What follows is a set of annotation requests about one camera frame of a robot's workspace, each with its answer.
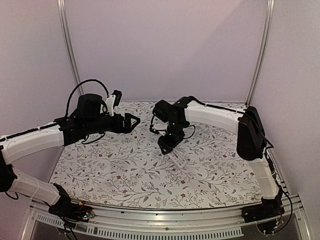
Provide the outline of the white AC remote control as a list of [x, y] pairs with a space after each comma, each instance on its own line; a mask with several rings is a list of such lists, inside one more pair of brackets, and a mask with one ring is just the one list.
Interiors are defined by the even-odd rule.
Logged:
[[180, 169], [183, 168], [187, 163], [186, 158], [177, 149], [174, 149], [171, 152], [169, 152], [168, 156], [174, 162], [174, 164]]

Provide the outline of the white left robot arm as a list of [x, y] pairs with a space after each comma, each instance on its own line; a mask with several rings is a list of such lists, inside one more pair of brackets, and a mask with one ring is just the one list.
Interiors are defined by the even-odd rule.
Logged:
[[74, 213], [69, 195], [59, 185], [53, 185], [13, 169], [13, 162], [43, 150], [66, 147], [92, 134], [106, 132], [129, 134], [140, 123], [140, 118], [114, 112], [121, 92], [114, 91], [103, 100], [94, 93], [81, 95], [72, 113], [56, 118], [46, 125], [0, 138], [0, 191], [22, 194], [54, 206], [63, 216]]

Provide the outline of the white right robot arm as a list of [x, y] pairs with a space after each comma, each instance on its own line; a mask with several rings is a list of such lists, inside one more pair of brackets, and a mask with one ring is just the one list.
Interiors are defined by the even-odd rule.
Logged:
[[278, 210], [282, 190], [277, 183], [273, 163], [268, 159], [268, 149], [273, 148], [267, 139], [260, 115], [253, 106], [232, 109], [219, 105], [206, 104], [194, 96], [185, 96], [171, 104], [165, 100], [157, 102], [152, 110], [166, 127], [150, 131], [159, 134], [157, 144], [162, 154], [170, 154], [183, 140], [184, 130], [191, 123], [200, 123], [217, 127], [236, 135], [236, 153], [248, 161], [257, 183], [260, 186], [264, 203], [258, 213], [262, 218], [269, 218]]

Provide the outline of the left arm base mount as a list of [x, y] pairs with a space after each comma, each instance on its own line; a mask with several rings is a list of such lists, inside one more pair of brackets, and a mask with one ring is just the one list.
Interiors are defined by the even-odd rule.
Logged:
[[85, 205], [84, 201], [72, 203], [71, 198], [64, 188], [56, 183], [53, 184], [59, 193], [59, 199], [48, 209], [52, 215], [65, 218], [73, 222], [88, 222], [95, 216], [93, 208]]

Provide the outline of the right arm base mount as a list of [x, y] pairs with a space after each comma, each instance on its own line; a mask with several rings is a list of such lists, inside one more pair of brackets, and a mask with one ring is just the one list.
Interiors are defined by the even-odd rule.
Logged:
[[258, 231], [264, 236], [274, 235], [285, 229], [293, 216], [293, 202], [289, 196], [287, 200], [290, 205], [290, 214], [285, 221], [285, 209], [282, 204], [261, 203], [253, 206], [246, 206], [241, 209], [241, 217], [245, 223], [259, 222], [256, 224]]

